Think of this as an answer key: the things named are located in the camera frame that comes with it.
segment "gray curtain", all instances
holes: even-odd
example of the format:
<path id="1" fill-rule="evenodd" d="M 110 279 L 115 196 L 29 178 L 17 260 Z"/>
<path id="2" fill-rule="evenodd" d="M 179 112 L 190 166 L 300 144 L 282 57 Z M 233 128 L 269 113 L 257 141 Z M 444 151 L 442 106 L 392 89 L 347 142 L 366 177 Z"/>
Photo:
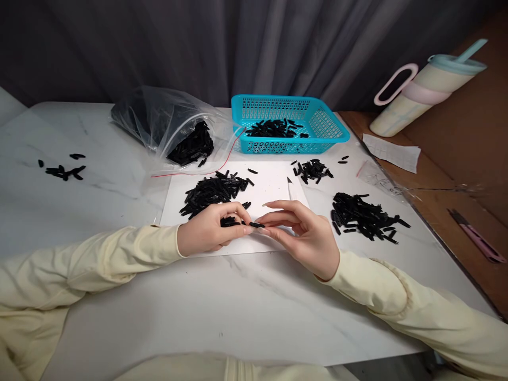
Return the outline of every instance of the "gray curtain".
<path id="1" fill-rule="evenodd" d="M 240 93 L 376 111 L 399 66 L 447 53 L 485 0 L 7 0 L 0 86 L 27 106 L 116 102 L 139 85 L 214 106 Z"/>

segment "marble tabletop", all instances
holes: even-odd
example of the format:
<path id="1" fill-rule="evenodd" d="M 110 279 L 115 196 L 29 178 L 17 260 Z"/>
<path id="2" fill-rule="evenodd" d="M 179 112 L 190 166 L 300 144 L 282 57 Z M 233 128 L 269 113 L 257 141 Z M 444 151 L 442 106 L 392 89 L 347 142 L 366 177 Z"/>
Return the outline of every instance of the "marble tabletop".
<path id="1" fill-rule="evenodd" d="M 159 221 L 170 179 L 147 176 L 145 148 L 111 124 L 111 107 L 46 102 L 0 128 L 0 260 Z M 74 161 L 71 153 L 86 159 Z M 346 155 L 348 163 L 338 164 Z M 230 160 L 252 158 L 234 152 Z M 262 156 L 263 161 L 311 158 Z M 49 176 L 38 159 L 46 166 L 86 165 L 84 180 L 65 183 Z M 387 260 L 419 282 L 448 289 L 495 316 L 409 206 L 356 178 L 371 159 L 354 134 L 319 159 L 334 178 L 303 184 L 314 212 L 329 216 L 336 192 L 368 193 L 368 201 L 412 226 L 398 229 L 399 245 L 343 234 L 335 236 L 340 248 Z M 73 306 L 43 380 L 107 380 L 166 353 L 214 351 L 245 360 L 327 366 L 424 348 L 319 284 L 288 253 L 190 258 Z"/>

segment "water bottle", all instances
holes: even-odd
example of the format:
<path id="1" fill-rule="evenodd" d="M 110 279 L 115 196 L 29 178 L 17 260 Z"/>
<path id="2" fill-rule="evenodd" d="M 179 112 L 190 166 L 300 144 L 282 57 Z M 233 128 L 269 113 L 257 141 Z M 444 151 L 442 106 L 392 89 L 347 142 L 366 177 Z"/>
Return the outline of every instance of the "water bottle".
<path id="1" fill-rule="evenodd" d="M 393 102 L 370 124 L 370 130 L 381 137 L 392 137 L 433 105 L 448 99 L 451 93 L 487 68 L 485 64 L 469 59 L 486 42 L 485 39 L 476 41 L 459 57 L 431 56 L 429 63 L 419 73 L 415 63 L 399 68 L 374 98 L 378 106 Z M 379 96 L 404 70 L 411 71 L 409 78 L 390 98 L 381 101 Z"/>

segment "cream long-sleeve shirt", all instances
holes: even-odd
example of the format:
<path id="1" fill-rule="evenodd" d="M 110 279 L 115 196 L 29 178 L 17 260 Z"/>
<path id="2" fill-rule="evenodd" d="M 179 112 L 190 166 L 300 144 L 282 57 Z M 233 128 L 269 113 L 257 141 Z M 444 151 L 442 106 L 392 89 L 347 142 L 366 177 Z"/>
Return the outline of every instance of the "cream long-sleeve shirt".
<path id="1" fill-rule="evenodd" d="M 39 380 L 70 305 L 87 292 L 120 286 L 136 273 L 182 258 L 177 230 L 177 226 L 124 228 L 1 262 L 0 380 Z M 459 372 L 445 371 L 437 379 L 508 378 L 508 326 L 453 295 L 422 286 L 383 261 L 359 258 L 348 251 L 341 251 L 339 268 L 325 284 L 365 305 L 393 329 L 422 340 Z M 129 370 L 118 381 L 140 379 L 355 380 L 345 368 L 261 367 L 213 354 L 157 357 Z"/>

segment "wooden surface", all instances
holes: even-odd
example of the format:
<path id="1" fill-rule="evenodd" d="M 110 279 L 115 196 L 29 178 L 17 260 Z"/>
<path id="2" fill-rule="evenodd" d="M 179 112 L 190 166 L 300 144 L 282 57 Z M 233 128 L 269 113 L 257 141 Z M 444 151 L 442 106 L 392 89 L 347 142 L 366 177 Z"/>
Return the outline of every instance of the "wooden surface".
<path id="1" fill-rule="evenodd" d="M 403 134 L 456 184 L 474 185 L 478 202 L 508 226 L 508 8 L 452 54 L 462 53 L 479 38 L 488 42 L 473 59 L 487 69 L 412 122 Z"/>
<path id="2" fill-rule="evenodd" d="M 364 133 L 374 135 L 368 128 L 375 115 L 341 112 L 340 115 L 361 139 Z M 402 133 L 386 139 L 402 146 L 414 146 Z M 499 314 L 508 319 L 508 264 L 490 263 L 455 223 L 447 209 L 455 208 L 505 258 L 508 259 L 508 229 L 475 199 L 466 193 L 455 192 L 454 182 L 423 152 L 418 161 L 417 174 L 377 159 L 398 184 L 410 188 L 413 206 L 446 244 L 471 280 L 488 297 Z"/>

